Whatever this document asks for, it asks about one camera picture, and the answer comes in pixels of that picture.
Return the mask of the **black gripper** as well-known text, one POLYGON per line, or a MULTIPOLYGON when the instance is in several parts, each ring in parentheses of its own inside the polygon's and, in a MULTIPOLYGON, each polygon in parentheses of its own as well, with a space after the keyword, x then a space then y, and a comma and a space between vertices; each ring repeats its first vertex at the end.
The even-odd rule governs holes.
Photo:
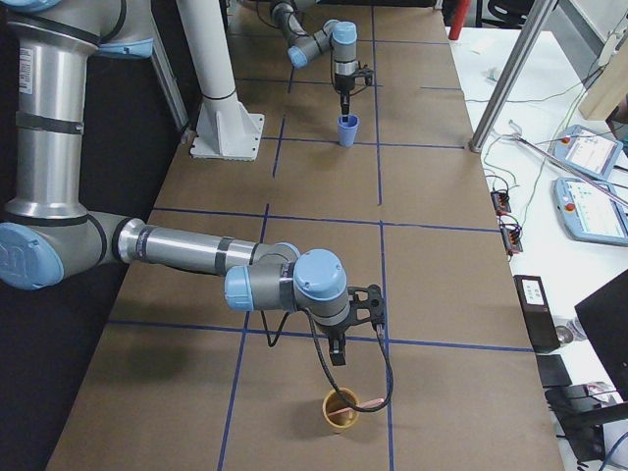
POLYGON ((354 76, 334 74, 334 89, 340 95, 341 121, 347 123, 350 114, 350 93, 354 89, 354 76))
POLYGON ((329 342, 329 356, 333 366, 344 366, 345 362, 345 332, 348 324, 342 322, 324 328, 329 342))

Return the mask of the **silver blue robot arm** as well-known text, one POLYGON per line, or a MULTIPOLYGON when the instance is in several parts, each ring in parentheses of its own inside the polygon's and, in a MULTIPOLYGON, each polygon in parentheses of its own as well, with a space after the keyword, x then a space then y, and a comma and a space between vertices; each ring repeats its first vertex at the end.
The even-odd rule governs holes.
POLYGON ((357 26, 353 22, 327 20, 317 31, 307 32, 297 13, 317 1, 273 1, 270 17, 288 43, 288 57, 296 69, 332 52, 332 79, 340 95, 340 121, 349 123, 350 94, 359 72, 357 26))
POLYGON ((147 1, 9 1, 20 45, 17 192, 1 226, 1 278, 21 289, 54 286, 113 262, 144 262, 221 276, 240 311, 304 312, 325 336, 325 363, 345 361, 357 295, 338 257, 151 226, 87 210, 79 173, 87 61, 145 59, 154 47, 147 1))

